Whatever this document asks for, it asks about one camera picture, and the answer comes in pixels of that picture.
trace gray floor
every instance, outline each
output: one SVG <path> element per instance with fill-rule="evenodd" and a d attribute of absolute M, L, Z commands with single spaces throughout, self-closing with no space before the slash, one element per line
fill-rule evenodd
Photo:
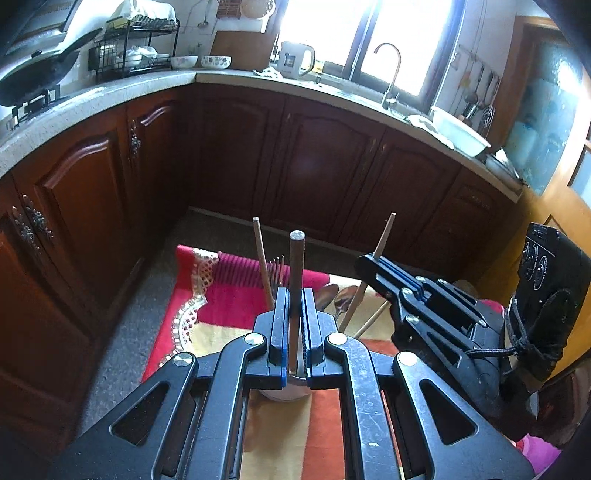
<path fill-rule="evenodd" d="M 263 239 L 268 259 L 282 254 L 288 258 L 286 236 L 263 231 Z M 187 212 L 146 270 L 122 315 L 90 390 L 80 434 L 138 386 L 174 287 L 178 244 L 256 258 L 251 226 Z M 353 254 L 306 244 L 306 268 L 310 270 L 355 277 L 354 259 Z"/>

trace cutting board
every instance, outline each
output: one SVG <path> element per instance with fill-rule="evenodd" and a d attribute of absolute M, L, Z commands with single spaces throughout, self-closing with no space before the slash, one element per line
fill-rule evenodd
<path fill-rule="evenodd" d="M 219 31 L 210 55 L 232 57 L 231 69 L 261 70 L 269 66 L 275 35 L 259 32 Z"/>

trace electric kettle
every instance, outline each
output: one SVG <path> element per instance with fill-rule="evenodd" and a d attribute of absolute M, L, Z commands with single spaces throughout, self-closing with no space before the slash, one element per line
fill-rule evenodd
<path fill-rule="evenodd" d="M 309 51 L 312 55 L 310 59 L 310 67 L 300 72 L 301 64 L 304 61 L 304 53 Z M 281 44 L 281 51 L 279 52 L 279 59 L 277 60 L 277 70 L 281 74 L 290 79 L 298 79 L 306 73 L 311 72 L 316 62 L 316 52 L 309 45 L 303 43 L 294 43 L 285 41 Z"/>

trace range hood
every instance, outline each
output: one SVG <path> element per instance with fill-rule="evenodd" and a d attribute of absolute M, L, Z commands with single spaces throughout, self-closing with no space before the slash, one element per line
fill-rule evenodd
<path fill-rule="evenodd" d="M 0 54 L 20 56 L 58 45 L 65 38 L 80 3 L 82 0 L 21 2 L 10 19 L 11 24 L 2 26 L 9 34 L 1 38 L 4 44 L 0 44 Z"/>

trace wok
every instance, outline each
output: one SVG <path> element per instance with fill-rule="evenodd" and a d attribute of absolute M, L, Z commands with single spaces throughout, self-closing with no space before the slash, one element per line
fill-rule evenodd
<path fill-rule="evenodd" d="M 61 52 L 33 53 L 31 60 L 19 65 L 0 80 L 0 105 L 20 106 L 59 83 L 74 66 L 78 50 L 102 30 L 97 28 L 82 35 Z"/>

